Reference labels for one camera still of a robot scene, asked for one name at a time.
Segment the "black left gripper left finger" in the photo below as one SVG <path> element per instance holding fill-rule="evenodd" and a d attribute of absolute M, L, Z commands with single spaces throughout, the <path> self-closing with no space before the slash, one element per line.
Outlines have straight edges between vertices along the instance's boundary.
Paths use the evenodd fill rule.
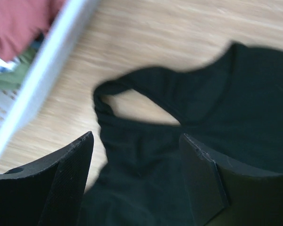
<path fill-rule="evenodd" d="M 76 226 L 93 144 L 89 131 L 57 151 L 0 174 L 0 226 Z"/>

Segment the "black tank top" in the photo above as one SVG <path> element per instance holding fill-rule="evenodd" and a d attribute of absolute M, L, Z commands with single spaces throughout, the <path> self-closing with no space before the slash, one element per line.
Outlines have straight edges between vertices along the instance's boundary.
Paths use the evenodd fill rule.
<path fill-rule="evenodd" d="M 107 164 L 81 226 L 195 226 L 180 137 L 283 173 L 283 51 L 233 43 L 195 71 L 133 71 L 93 94 Z"/>

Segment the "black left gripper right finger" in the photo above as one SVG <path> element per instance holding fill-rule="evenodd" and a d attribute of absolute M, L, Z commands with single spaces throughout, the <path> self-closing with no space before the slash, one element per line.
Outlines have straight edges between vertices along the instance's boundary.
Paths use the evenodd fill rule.
<path fill-rule="evenodd" d="M 283 226 L 283 173 L 220 153 L 188 134 L 179 141 L 196 226 Z"/>

